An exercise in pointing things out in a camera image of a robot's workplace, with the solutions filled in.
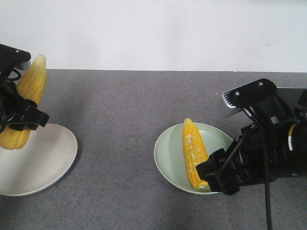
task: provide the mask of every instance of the gray countertop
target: gray countertop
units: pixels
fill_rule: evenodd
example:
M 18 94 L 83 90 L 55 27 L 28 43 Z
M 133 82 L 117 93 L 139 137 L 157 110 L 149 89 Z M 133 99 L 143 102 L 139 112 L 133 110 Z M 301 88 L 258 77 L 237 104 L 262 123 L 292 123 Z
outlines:
M 222 118 L 224 91 L 259 78 L 306 87 L 305 73 L 49 70 L 40 109 L 77 137 L 77 158 L 39 193 L 0 196 L 1 230 L 264 230 L 264 186 L 233 196 L 183 192 L 159 173 L 154 144 L 186 117 L 232 138 L 248 124 Z M 275 230 L 305 230 L 307 180 L 271 183 Z

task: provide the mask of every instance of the corn on the cob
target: corn on the cob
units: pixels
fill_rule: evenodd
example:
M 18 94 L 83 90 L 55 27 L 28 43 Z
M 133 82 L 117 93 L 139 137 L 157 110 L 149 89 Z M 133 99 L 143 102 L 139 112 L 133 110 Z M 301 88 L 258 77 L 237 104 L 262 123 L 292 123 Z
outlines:
M 30 68 L 24 73 L 17 84 L 18 93 L 29 100 L 40 104 L 47 81 L 46 58 L 38 55 Z M 21 149 L 30 136 L 30 130 L 16 131 L 8 126 L 0 133 L 0 146 L 13 150 Z
M 197 126 L 185 119 L 182 129 L 183 152 L 189 182 L 193 188 L 205 188 L 208 183 L 198 176 L 196 166 L 208 159 L 208 154 Z

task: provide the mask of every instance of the white plate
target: white plate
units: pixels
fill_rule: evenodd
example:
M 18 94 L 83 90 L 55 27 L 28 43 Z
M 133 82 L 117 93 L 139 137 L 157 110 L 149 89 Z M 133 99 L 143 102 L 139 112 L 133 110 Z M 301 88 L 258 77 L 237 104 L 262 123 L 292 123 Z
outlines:
M 0 148 L 0 194 L 25 196 L 48 188 L 71 167 L 77 148 L 74 134 L 55 124 L 31 131 L 22 149 Z
M 201 123 L 195 124 L 200 130 L 208 155 L 221 148 L 227 150 L 232 143 L 232 139 L 221 130 Z M 154 161 L 164 178 L 175 187 L 193 194 L 215 194 L 209 188 L 195 189 L 189 184 L 183 155 L 182 128 L 183 124 L 178 124 L 160 135 L 154 146 Z

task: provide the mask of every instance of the black cable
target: black cable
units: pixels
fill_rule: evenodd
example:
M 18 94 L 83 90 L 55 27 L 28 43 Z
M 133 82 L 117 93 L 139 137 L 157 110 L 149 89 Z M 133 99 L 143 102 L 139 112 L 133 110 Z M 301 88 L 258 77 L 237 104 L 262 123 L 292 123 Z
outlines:
M 272 217 L 271 217 L 271 200 L 270 200 L 270 180 L 269 180 L 269 159 L 268 159 L 268 150 L 265 139 L 264 128 L 260 125 L 256 115 L 249 108 L 243 109 L 244 113 L 251 119 L 262 132 L 262 156 L 263 156 L 263 168 L 264 168 L 264 190 L 265 190 L 265 210 L 267 217 L 267 226 L 268 230 L 272 230 Z
M 19 80 L 21 78 L 21 73 L 16 69 L 12 69 L 12 71 L 17 74 L 17 77 L 9 78 L 9 77 L 4 77 L 4 76 L 0 75 L 0 80 L 4 80 L 4 81 L 17 81 L 17 80 Z
M 0 133 L 2 133 L 6 127 L 6 113 L 2 101 L 0 101 L 0 118 L 1 118 Z

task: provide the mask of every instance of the bowl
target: bowl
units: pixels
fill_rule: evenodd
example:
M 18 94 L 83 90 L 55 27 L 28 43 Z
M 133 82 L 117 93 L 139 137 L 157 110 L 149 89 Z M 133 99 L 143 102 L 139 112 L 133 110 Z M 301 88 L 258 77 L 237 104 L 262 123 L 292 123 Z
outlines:
M 206 146 L 208 155 L 216 150 L 227 148 L 232 139 L 223 131 L 202 123 L 194 123 L 198 127 Z M 154 161 L 158 170 L 175 187 L 192 194 L 211 195 L 210 188 L 195 189 L 188 180 L 183 147 L 182 147 L 183 123 L 165 130 L 157 139 L 154 146 Z

